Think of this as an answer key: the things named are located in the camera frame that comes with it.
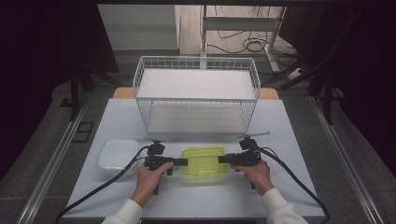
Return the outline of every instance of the handle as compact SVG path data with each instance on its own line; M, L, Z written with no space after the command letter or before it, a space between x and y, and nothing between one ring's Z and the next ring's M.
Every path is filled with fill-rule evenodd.
M154 191L152 191L152 195L158 195L158 192L160 191L160 186L157 185L154 189Z
M173 167L171 167L169 170L166 171L167 175L172 175L173 174Z

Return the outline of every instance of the black device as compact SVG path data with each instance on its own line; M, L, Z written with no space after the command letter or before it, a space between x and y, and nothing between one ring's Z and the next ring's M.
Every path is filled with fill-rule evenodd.
M260 151L251 147L257 147L257 142L254 139L251 139L249 135L244 136L244 140L239 142L239 146L241 146L242 150L244 150L243 152L228 153L225 156L219 156L219 163L229 163L231 165L240 166L254 166L259 164L259 162L262 160L262 154ZM254 184L251 182L250 187L255 189Z
M189 165L188 159L174 159L171 157L163 157L163 151L165 150L165 146L161 144L160 140L153 140L153 144L148 147L148 156L145 159L145 166L150 170L154 171L160 168L165 163L172 161L174 166L187 166ZM173 174L173 167L166 171L167 175ZM159 187L155 188L152 192L153 195L158 195Z

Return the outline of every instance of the white foam block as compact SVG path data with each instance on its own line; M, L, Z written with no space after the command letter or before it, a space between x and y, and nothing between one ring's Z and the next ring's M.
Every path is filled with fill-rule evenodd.
M149 133L244 133L241 105L156 104Z
M250 74L246 70L155 68L145 69L136 97L255 99Z

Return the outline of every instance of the wall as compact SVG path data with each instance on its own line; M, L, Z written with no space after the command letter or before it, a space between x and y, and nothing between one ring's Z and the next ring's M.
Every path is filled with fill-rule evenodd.
M113 50L178 49L178 6L98 8Z

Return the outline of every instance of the white container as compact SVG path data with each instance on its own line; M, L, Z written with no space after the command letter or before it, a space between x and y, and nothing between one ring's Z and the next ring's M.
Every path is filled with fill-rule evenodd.
M135 140L112 139L107 141L99 155L99 167L109 175L117 175L132 160L138 151L138 144ZM136 161L126 172L126 175L136 173L141 161Z
M244 134L260 87L248 58L142 57L134 75L148 133Z

